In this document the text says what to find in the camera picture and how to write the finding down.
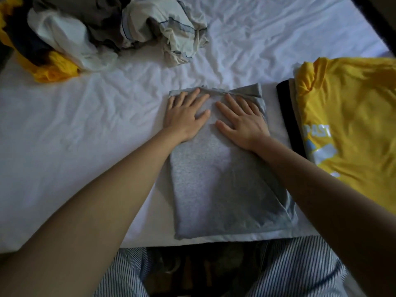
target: white bed sheet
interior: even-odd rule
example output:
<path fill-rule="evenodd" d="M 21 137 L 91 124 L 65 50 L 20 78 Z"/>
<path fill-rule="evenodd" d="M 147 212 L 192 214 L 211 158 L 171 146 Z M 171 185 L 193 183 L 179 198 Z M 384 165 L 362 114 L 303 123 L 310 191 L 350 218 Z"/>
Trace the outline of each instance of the white bed sheet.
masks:
<path fill-rule="evenodd" d="M 74 193 L 161 129 L 166 95 L 193 86 L 263 84 L 269 128 L 289 144 L 275 85 L 318 57 L 388 51 L 350 0 L 183 0 L 204 12 L 210 43 L 167 68 L 159 46 L 121 54 L 116 68 L 38 84 L 12 58 L 0 75 L 0 252 L 17 250 Z M 250 241 L 272 234 L 176 240 L 166 164 L 123 247 Z"/>

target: yellow t-shirt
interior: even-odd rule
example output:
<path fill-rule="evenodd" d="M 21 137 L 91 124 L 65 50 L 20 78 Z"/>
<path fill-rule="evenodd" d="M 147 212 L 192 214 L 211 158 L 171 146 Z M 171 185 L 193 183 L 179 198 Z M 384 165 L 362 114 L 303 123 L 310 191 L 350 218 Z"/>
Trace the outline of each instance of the yellow t-shirt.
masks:
<path fill-rule="evenodd" d="M 396 213 L 396 60 L 319 58 L 296 88 L 309 159 Z"/>

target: finger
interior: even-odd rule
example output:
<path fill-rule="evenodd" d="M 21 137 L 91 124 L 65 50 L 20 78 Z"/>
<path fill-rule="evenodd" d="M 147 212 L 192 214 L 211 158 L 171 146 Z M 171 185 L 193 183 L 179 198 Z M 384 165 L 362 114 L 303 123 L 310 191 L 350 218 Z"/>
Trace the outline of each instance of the finger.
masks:
<path fill-rule="evenodd" d="M 249 104 L 249 107 L 251 108 L 251 110 L 253 111 L 253 113 L 259 117 L 261 117 L 261 112 L 260 109 L 257 107 L 256 104 L 254 104 L 253 102 L 251 102 L 250 100 L 247 101 L 247 103 Z"/>
<path fill-rule="evenodd" d="M 175 107 L 180 107 L 183 104 L 184 98 L 186 97 L 187 92 L 181 92 L 179 97 L 177 98 Z"/>
<path fill-rule="evenodd" d="M 238 105 L 238 103 L 231 97 L 230 94 L 225 95 L 225 99 L 230 103 L 230 107 L 237 115 L 242 116 L 245 114 L 243 109 Z"/>
<path fill-rule="evenodd" d="M 249 104 L 244 98 L 242 98 L 241 96 L 237 96 L 236 98 L 246 114 L 253 114 L 253 111 L 251 110 Z"/>
<path fill-rule="evenodd" d="M 190 105 L 194 102 L 195 98 L 198 96 L 198 94 L 199 94 L 200 91 L 201 91 L 200 89 L 195 89 L 195 90 L 186 98 L 186 101 L 184 102 L 184 105 L 185 105 L 185 106 L 190 106 Z"/>
<path fill-rule="evenodd" d="M 205 123 L 208 121 L 208 119 L 210 118 L 210 110 L 207 109 L 203 112 L 203 114 L 201 114 L 201 116 L 196 120 L 199 129 L 201 129 L 201 127 L 203 125 L 205 125 Z"/>
<path fill-rule="evenodd" d="M 228 106 L 225 105 L 224 103 L 221 103 L 220 101 L 217 101 L 216 102 L 216 106 L 221 111 L 221 113 L 223 115 L 225 115 L 225 117 L 227 119 L 229 119 L 232 123 L 235 121 L 235 119 L 238 118 L 238 115 L 235 112 L 233 112 L 232 110 L 230 110 L 228 108 Z"/>
<path fill-rule="evenodd" d="M 215 124 L 222 134 L 224 134 L 226 137 L 232 140 L 235 131 L 234 129 L 231 129 L 230 126 L 228 126 L 227 124 L 225 124 L 223 121 L 220 120 L 217 120 Z"/>
<path fill-rule="evenodd" d="M 202 97 L 194 101 L 192 107 L 195 109 L 195 112 L 197 112 L 201 108 L 201 106 L 205 103 L 206 100 L 208 100 L 208 98 L 209 94 L 204 94 Z"/>
<path fill-rule="evenodd" d="M 175 96 L 170 96 L 168 99 L 168 110 L 172 109 L 173 103 L 175 102 Z"/>

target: folded gray t-shirt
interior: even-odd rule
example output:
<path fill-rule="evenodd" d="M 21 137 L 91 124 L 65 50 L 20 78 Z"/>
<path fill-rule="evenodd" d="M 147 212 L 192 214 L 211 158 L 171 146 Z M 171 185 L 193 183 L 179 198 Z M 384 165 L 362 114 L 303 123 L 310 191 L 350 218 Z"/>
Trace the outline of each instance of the folded gray t-shirt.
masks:
<path fill-rule="evenodd" d="M 191 92 L 195 88 L 181 91 Z M 214 123 L 231 123 L 215 106 L 225 94 L 255 102 L 265 117 L 258 84 L 232 91 L 201 87 L 210 94 L 197 113 L 211 110 L 198 134 L 177 146 L 170 156 L 175 193 L 175 238 L 237 235 L 291 228 L 297 222 L 295 204 L 276 175 L 257 155 L 245 151 L 219 132 Z M 181 91 L 171 91 L 170 96 Z"/>

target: forearm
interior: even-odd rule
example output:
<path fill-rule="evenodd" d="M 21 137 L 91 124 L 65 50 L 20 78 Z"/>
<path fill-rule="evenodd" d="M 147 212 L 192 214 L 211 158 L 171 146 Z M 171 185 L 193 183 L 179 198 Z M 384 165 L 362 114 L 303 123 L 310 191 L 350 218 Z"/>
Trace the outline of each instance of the forearm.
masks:
<path fill-rule="evenodd" d="M 261 141 L 256 151 L 359 283 L 368 292 L 389 289 L 395 216 L 276 140 Z"/>
<path fill-rule="evenodd" d="M 79 191 L 1 267 L 0 295 L 92 294 L 177 144 L 163 130 Z"/>

